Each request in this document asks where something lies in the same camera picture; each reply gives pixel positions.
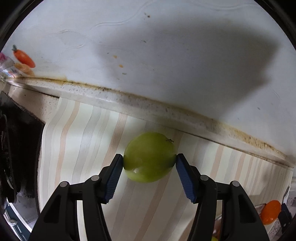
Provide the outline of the green fruit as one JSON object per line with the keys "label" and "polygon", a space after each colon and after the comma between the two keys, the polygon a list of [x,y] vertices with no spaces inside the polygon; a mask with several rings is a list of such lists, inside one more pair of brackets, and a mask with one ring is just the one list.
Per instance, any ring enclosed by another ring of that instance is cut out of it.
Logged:
{"label": "green fruit", "polygon": [[146,132],[128,143],[123,155],[123,168],[130,180],[155,182],[171,171],[176,156],[173,140],[162,133]]}

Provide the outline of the orange mandarin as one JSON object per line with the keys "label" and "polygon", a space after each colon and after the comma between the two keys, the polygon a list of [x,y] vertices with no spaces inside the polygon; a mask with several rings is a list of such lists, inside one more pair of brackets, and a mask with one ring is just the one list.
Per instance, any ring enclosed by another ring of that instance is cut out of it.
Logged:
{"label": "orange mandarin", "polygon": [[273,223],[281,212],[281,203],[278,200],[268,202],[260,213],[261,221],[264,225]]}

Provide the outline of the striped cat table mat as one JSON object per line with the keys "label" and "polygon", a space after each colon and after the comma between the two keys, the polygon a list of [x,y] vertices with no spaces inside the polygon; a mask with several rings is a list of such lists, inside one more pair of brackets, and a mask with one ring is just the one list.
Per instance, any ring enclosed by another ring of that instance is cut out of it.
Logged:
{"label": "striped cat table mat", "polygon": [[[292,169],[208,140],[96,106],[61,98],[47,121],[38,171],[43,207],[61,181],[84,182],[144,132],[173,140],[200,173],[222,183],[238,181],[254,205],[282,200]],[[196,205],[186,198],[175,169],[159,181],[137,183],[122,173],[114,197],[103,206],[113,240],[186,240]]]}

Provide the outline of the black gas stove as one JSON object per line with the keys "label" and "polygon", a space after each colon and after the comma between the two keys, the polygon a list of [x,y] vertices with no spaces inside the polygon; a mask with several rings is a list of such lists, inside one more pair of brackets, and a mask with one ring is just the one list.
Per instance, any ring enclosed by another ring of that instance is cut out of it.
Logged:
{"label": "black gas stove", "polygon": [[44,123],[1,92],[1,191],[12,203],[19,192],[37,193],[37,166]]}

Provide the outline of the colourful wall stickers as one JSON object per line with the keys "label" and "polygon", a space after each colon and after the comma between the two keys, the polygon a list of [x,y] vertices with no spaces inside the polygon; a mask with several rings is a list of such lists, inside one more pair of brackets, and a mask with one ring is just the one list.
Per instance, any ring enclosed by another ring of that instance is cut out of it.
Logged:
{"label": "colourful wall stickers", "polygon": [[36,64],[32,58],[18,49],[16,45],[13,45],[12,52],[16,61],[1,52],[1,75],[7,78],[34,76],[33,68],[36,67]]}

